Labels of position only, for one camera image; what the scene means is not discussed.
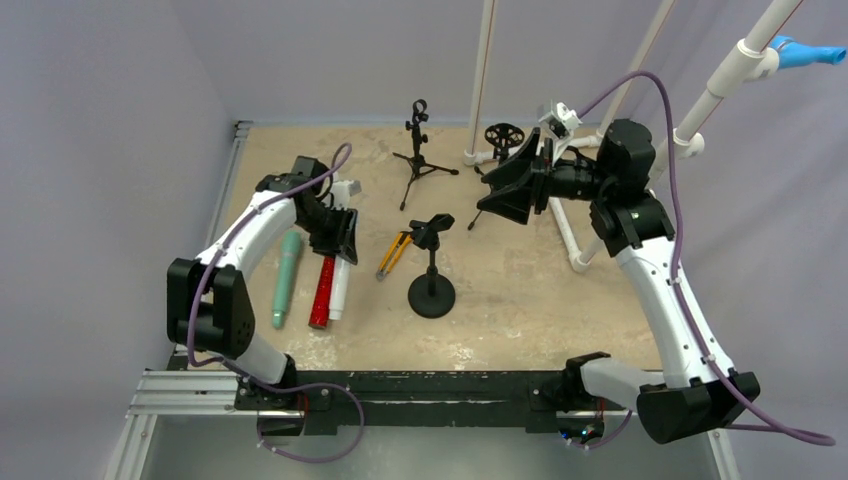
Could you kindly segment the black round-base mic stand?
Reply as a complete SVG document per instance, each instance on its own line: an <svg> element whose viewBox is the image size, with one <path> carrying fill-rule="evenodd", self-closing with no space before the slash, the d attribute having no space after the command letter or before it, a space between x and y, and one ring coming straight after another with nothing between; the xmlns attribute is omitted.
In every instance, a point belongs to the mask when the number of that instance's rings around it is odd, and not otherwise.
<svg viewBox="0 0 848 480"><path fill-rule="evenodd" d="M449 313L456 301L456 290L452 282L442 275L436 265L436 253L440 248L439 234L449 230L455 218L448 213L434 215L429 221L412 220L412 243L429 252L426 272L415 278L409 286L407 299L412 310L427 319L436 319Z"/></svg>

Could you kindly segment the red glitter microphone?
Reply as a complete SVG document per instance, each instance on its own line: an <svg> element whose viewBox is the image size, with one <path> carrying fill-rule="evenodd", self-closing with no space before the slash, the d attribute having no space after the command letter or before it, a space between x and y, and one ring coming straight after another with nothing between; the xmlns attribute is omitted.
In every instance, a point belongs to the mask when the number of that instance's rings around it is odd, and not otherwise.
<svg viewBox="0 0 848 480"><path fill-rule="evenodd" d="M323 259L308 322L308 326L312 329L323 330L327 328L334 271L335 258L326 256Z"/></svg>

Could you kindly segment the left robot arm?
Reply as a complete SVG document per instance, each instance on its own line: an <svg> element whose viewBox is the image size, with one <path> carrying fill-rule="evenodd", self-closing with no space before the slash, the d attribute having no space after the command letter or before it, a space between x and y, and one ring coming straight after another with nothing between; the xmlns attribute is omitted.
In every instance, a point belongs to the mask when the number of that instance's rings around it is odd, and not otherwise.
<svg viewBox="0 0 848 480"><path fill-rule="evenodd" d="M256 329L247 282L260 260L289 230L303 230L318 255L357 264L356 180L338 179L336 167L299 156L292 170L268 174L245 210L211 246L177 258L166 274L166 334L194 353L206 352L259 385L272 408L297 399L294 359Z"/></svg>

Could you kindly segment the grey white microphone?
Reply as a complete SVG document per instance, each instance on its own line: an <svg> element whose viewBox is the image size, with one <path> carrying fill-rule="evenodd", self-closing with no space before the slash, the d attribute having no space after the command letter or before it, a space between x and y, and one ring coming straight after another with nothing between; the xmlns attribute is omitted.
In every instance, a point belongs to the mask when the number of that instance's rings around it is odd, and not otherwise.
<svg viewBox="0 0 848 480"><path fill-rule="evenodd" d="M350 270L350 262L340 256L335 258L328 313L328 318L332 321L341 320L343 317L350 280Z"/></svg>

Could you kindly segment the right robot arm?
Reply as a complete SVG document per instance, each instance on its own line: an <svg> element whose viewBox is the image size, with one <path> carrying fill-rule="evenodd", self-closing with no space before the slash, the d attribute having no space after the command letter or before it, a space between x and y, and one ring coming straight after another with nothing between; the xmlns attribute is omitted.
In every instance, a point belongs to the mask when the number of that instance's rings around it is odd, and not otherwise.
<svg viewBox="0 0 848 480"><path fill-rule="evenodd" d="M634 411L652 440L667 444L728 427L760 385L753 373L736 369L696 312L673 256L674 227L647 187L654 158L650 131L627 119L610 125L592 158L563 158L533 131L483 175L490 191L477 206L524 224L551 198L589 203L591 226L633 286L662 368L648 372L604 352L585 354L567 361L551 396L576 407L597 397L610 400Z"/></svg>

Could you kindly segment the black tripod shockmount stand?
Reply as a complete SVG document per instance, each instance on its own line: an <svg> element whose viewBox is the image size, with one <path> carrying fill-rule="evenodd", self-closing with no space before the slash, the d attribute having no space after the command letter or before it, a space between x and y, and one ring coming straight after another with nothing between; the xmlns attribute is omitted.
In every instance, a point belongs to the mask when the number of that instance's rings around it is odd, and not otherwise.
<svg viewBox="0 0 848 480"><path fill-rule="evenodd" d="M516 125L501 122L487 127L484 139L494 147L492 160L500 166L510 157L512 148L520 147L524 143L525 133Z"/></svg>

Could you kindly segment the black tripod mic stand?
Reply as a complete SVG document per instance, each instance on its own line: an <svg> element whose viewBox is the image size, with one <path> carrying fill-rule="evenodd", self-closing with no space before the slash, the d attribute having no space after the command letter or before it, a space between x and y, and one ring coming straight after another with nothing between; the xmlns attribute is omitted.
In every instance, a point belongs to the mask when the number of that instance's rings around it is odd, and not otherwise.
<svg viewBox="0 0 848 480"><path fill-rule="evenodd" d="M428 103L424 99L415 100L412 105L411 117L405 122L405 130L408 131L411 136L412 155L406 156L397 152L392 153L394 157L405 160L411 170L403 199L399 205L400 211L405 210L410 188L415 181L434 172L446 172L454 176L459 174L458 169L429 163L421 151L422 146L429 141L428 135L421 131L421 125L429 120L427 109Z"/></svg>

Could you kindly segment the mint green microphone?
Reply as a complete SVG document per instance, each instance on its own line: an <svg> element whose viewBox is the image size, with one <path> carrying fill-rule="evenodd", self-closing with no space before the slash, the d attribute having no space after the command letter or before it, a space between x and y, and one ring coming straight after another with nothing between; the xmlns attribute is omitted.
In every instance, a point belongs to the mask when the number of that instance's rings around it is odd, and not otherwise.
<svg viewBox="0 0 848 480"><path fill-rule="evenodd" d="M303 244L302 235L294 230L285 233L280 248L277 281L272 297L272 326L282 329L290 309L292 288Z"/></svg>

